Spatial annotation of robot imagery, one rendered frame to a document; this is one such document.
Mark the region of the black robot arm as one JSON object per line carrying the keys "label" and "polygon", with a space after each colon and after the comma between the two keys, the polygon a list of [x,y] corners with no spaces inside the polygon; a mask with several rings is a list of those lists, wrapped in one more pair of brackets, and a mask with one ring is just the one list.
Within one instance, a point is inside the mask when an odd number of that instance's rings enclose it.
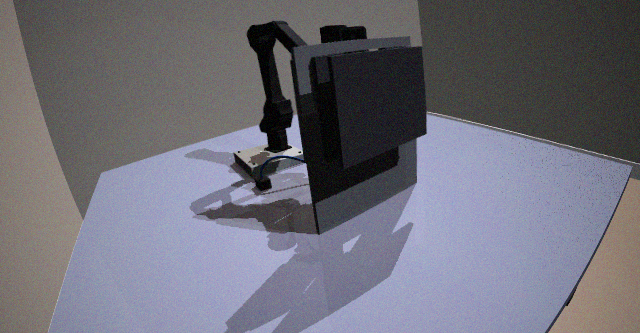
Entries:
{"label": "black robot arm", "polygon": [[[321,44],[336,42],[335,31],[338,27],[346,28],[347,25],[321,27]],[[292,148],[292,146],[288,145],[285,128],[291,127],[293,110],[291,107],[292,101],[290,99],[287,100],[281,91],[273,47],[276,39],[290,53],[290,48],[292,47],[308,45],[284,21],[271,21],[266,24],[251,25],[246,34],[251,48],[257,52],[266,95],[263,109],[264,117],[259,124],[260,131],[267,133],[269,147],[264,149],[278,153]]]}

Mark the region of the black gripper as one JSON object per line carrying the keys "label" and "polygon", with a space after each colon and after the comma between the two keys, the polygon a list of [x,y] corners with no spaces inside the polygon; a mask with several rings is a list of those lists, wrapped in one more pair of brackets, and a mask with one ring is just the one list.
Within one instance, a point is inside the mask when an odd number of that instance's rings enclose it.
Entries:
{"label": "black gripper", "polygon": [[[336,41],[350,41],[350,40],[356,40],[356,39],[367,39],[367,34],[366,34],[366,28],[364,26],[353,26],[353,27],[346,27],[346,28],[341,28],[338,27],[338,29],[335,31],[336,32]],[[352,52],[347,52],[348,54],[352,54],[352,53],[358,53],[358,52],[369,52],[368,50],[357,50],[357,51],[352,51]],[[345,54],[347,54],[345,53]]]}

